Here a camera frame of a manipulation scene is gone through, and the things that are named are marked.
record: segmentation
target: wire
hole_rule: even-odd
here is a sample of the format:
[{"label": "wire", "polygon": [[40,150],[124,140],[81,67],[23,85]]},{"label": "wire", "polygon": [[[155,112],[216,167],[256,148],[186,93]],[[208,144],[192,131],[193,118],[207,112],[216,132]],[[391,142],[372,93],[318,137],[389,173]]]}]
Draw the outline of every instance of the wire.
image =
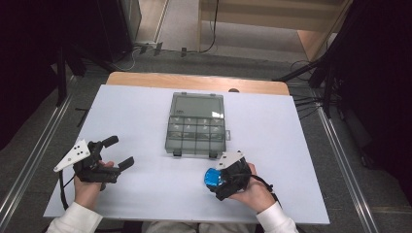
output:
[{"label": "wire", "polygon": [[63,188],[66,187],[67,184],[69,184],[71,181],[73,181],[73,179],[75,179],[75,177],[76,177],[76,175],[73,175],[72,179],[70,179],[70,181],[68,181],[68,182],[63,186]]},{"label": "wire", "polygon": [[296,101],[302,101],[302,100],[307,100],[307,99],[315,99],[315,97],[305,97],[305,98],[300,98],[300,99],[293,99],[293,101],[296,102]]},{"label": "wire", "polygon": [[314,111],[310,112],[309,114],[300,117],[299,120],[301,120],[301,119],[303,119],[303,118],[306,118],[306,117],[309,117],[310,115],[312,115],[313,113],[315,113],[319,108],[321,108],[321,106],[318,106]]},{"label": "wire", "polygon": [[136,60],[134,59],[134,52],[136,52],[137,50],[140,50],[140,49],[141,48],[138,48],[138,49],[134,50],[133,53],[131,54],[131,58],[133,59],[133,65],[130,68],[123,69],[123,68],[117,66],[115,63],[112,63],[112,65],[114,65],[116,68],[118,68],[122,71],[129,71],[129,70],[133,69],[134,65],[136,64]]},{"label": "wire", "polygon": [[315,104],[315,103],[319,103],[319,100],[312,100],[312,101],[308,101],[308,102],[297,103],[297,104],[294,104],[294,105],[296,107],[299,107],[299,106],[308,105],[308,104]]},{"label": "wire", "polygon": [[215,41],[216,41],[216,20],[217,20],[217,18],[218,18],[218,9],[219,9],[219,0],[217,0],[217,2],[216,2],[215,22],[214,22],[214,25],[213,25],[213,41],[212,41],[212,44],[210,45],[210,47],[209,47],[208,49],[203,50],[203,51],[200,51],[199,53],[207,52],[207,51],[210,50],[210,49],[212,48],[212,46],[215,44]]},{"label": "wire", "polygon": [[196,51],[196,50],[187,50],[187,51],[181,51],[181,50],[162,50],[162,49],[156,49],[156,48],[149,48],[149,47],[147,47],[148,49],[146,49],[146,51],[150,51],[150,50],[157,50],[157,51],[167,51],[167,52],[176,52],[176,53],[182,53],[182,52],[184,52],[184,53],[186,53],[186,54],[200,54],[200,53],[202,53],[203,51]]},{"label": "wire", "polygon": [[66,194],[64,193],[64,185],[63,185],[63,170],[58,172],[58,181],[60,184],[60,200],[61,204],[63,204],[64,210],[67,210],[69,208],[69,205],[67,204],[66,200]]},{"label": "wire", "polygon": [[133,49],[123,52],[121,58],[117,59],[116,61],[113,61],[112,63],[118,63],[118,62],[120,62],[120,61],[123,60],[130,52],[133,52],[135,48],[140,48],[140,47],[142,47],[142,46],[133,45]]},{"label": "wire", "polygon": [[290,96],[316,98],[316,97],[314,97],[314,96],[299,95],[299,94],[290,94]]},{"label": "wire", "polygon": [[279,203],[279,205],[282,207],[281,201],[279,200],[278,196],[276,196],[276,193],[273,191],[273,184],[267,183],[263,178],[259,177],[258,175],[253,175],[253,174],[234,174],[234,175],[229,175],[229,178],[233,177],[252,177],[255,178],[256,180],[262,182],[265,186],[266,189],[272,194],[273,198],[275,201]]},{"label": "wire", "polygon": [[319,107],[322,107],[322,105],[321,105],[321,106],[306,107],[306,108],[304,108],[304,109],[300,109],[300,110],[297,110],[297,111],[298,111],[298,112],[302,112],[302,111],[305,111],[305,110],[308,110],[308,109],[319,108]]},{"label": "wire", "polygon": [[[308,61],[308,60],[298,60],[298,61],[295,61],[294,63],[292,63],[292,65],[291,65],[291,67],[290,67],[290,71],[292,72],[292,67],[293,67],[293,65],[295,65],[295,64],[297,64],[297,63],[299,63],[299,62],[308,62],[309,64],[310,64],[310,61]],[[305,80],[305,79],[302,79],[300,76],[296,76],[299,80],[302,80],[302,81],[309,81],[309,79],[308,80]]]}]

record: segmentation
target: human hand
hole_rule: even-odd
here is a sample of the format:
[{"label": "human hand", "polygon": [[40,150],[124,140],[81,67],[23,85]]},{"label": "human hand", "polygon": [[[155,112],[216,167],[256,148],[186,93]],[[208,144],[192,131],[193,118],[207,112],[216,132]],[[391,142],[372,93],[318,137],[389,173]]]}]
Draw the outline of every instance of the human hand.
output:
[{"label": "human hand", "polygon": [[[99,161],[104,167],[113,167],[114,162],[104,163]],[[97,202],[97,196],[100,193],[102,183],[83,183],[75,177],[75,202],[91,211],[94,211]]]},{"label": "human hand", "polygon": [[[252,171],[253,175],[257,174],[255,165],[248,163],[249,168]],[[257,213],[260,213],[273,204],[276,203],[276,200],[273,198],[272,194],[267,190],[266,186],[256,180],[255,178],[250,178],[248,186],[241,192],[236,192],[233,195],[229,196],[230,199],[238,200],[248,207],[255,210]]]}]

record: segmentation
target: white tabletop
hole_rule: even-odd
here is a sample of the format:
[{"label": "white tabletop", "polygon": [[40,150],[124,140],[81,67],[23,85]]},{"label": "white tabletop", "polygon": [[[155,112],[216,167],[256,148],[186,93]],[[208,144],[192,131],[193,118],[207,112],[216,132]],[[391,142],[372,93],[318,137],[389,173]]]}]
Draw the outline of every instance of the white tabletop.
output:
[{"label": "white tabletop", "polygon": [[[102,85],[79,135],[101,141],[117,135],[120,141],[102,150],[103,160],[135,164],[108,184],[96,212],[107,218],[213,222],[258,222],[243,204],[219,201],[203,182],[217,160],[174,158],[164,148],[174,92],[211,93],[202,90]],[[241,150],[257,174],[274,190],[288,216],[296,223],[329,224],[325,203],[296,108],[290,96],[217,92],[224,98],[227,151]],[[64,170],[65,181],[73,169]],[[74,199],[73,185],[66,187]],[[59,186],[44,216],[62,216]]]}]

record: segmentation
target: black cable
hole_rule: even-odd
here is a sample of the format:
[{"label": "black cable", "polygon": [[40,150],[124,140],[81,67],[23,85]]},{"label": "black cable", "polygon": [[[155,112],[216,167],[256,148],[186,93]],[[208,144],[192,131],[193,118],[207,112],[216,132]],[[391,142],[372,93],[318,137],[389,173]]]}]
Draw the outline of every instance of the black cable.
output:
[{"label": "black cable", "polygon": [[67,184],[69,184],[71,181],[73,181],[73,179],[75,179],[76,175],[73,175],[72,179],[70,179],[70,181],[68,181],[63,187],[66,187]]},{"label": "black cable", "polygon": [[313,113],[315,113],[320,107],[321,107],[321,106],[318,106],[314,111],[310,112],[309,114],[307,114],[307,115],[305,115],[305,116],[300,117],[299,119],[303,119],[303,118],[305,118],[305,117],[309,117],[310,115],[312,115]]},{"label": "black cable", "polygon": [[315,103],[319,103],[319,100],[312,100],[312,101],[308,101],[308,102],[297,103],[297,104],[294,104],[294,105],[296,107],[299,107],[299,106],[308,105],[308,104],[315,104]]},{"label": "black cable", "polygon": [[293,101],[302,101],[302,100],[307,100],[307,99],[314,99],[315,97],[305,97],[305,98],[300,98],[300,99],[293,99]]},{"label": "black cable", "polygon": [[322,107],[322,105],[321,106],[311,106],[311,107],[307,107],[307,108],[300,109],[300,110],[297,110],[297,111],[302,112],[302,111],[305,111],[305,110],[308,110],[308,109],[319,108],[319,107]]},{"label": "black cable", "polygon": [[296,96],[296,97],[308,97],[308,98],[317,98],[317,97],[314,97],[314,96],[299,95],[299,94],[290,94],[290,96]]},{"label": "black cable", "polygon": [[[146,51],[150,51],[150,50],[157,50],[157,51],[167,51],[167,52],[176,52],[176,53],[182,53],[181,50],[164,50],[164,49],[156,49],[156,48],[149,48],[146,49]],[[185,51],[186,54],[200,54],[202,52],[206,52],[207,50],[204,51],[197,51],[197,50],[187,50]]]},{"label": "black cable", "polygon": [[80,121],[79,121],[79,123],[78,123],[78,125],[77,125],[77,127],[80,127],[80,126],[82,126],[83,123],[85,122],[86,117],[87,117],[88,112],[90,111],[90,109],[75,108],[75,110],[76,110],[76,111],[84,111],[84,112],[85,112],[85,113],[82,115],[82,118],[80,119]]},{"label": "black cable", "polygon": [[[290,67],[290,71],[292,72],[292,67],[293,67],[293,65],[295,65],[296,63],[299,63],[299,62],[308,62],[308,63],[310,63],[310,61],[308,61],[308,60],[298,60],[298,61],[295,61],[294,63],[292,63],[292,65],[291,65],[291,67]],[[305,80],[305,79],[302,79],[300,76],[296,76],[299,80],[302,80],[302,81],[309,81],[310,79],[307,79],[307,80]]]},{"label": "black cable", "polygon": [[212,46],[215,44],[215,41],[216,41],[216,20],[218,18],[218,9],[219,9],[219,0],[217,0],[217,2],[216,2],[215,22],[214,22],[214,25],[213,25],[213,41],[212,41],[212,44],[210,45],[210,47],[208,49],[200,51],[199,53],[204,53],[204,52],[210,50],[212,48]]},{"label": "black cable", "polygon": [[262,182],[268,191],[273,191],[273,184],[269,184],[267,183],[264,179],[262,179],[261,177],[257,176],[257,175],[253,175],[253,174],[234,174],[234,175],[229,175],[227,176],[228,178],[234,178],[234,177],[252,177],[255,178],[256,180]]},{"label": "black cable", "polygon": [[66,193],[64,193],[63,170],[58,172],[58,181],[60,183],[60,200],[61,200],[61,204],[63,204],[64,210],[67,210],[67,208],[69,208],[69,205],[67,204]]}]

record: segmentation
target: white sleeve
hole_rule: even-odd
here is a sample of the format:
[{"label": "white sleeve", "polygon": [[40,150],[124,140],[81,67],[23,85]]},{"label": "white sleeve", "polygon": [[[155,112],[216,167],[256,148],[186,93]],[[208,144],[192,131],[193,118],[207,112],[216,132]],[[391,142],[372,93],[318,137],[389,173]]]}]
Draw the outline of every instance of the white sleeve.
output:
[{"label": "white sleeve", "polygon": [[93,212],[76,202],[66,210],[63,216],[55,218],[47,232],[94,232],[103,216]]},{"label": "white sleeve", "polygon": [[298,233],[294,221],[285,215],[279,202],[257,215],[266,233]]}]

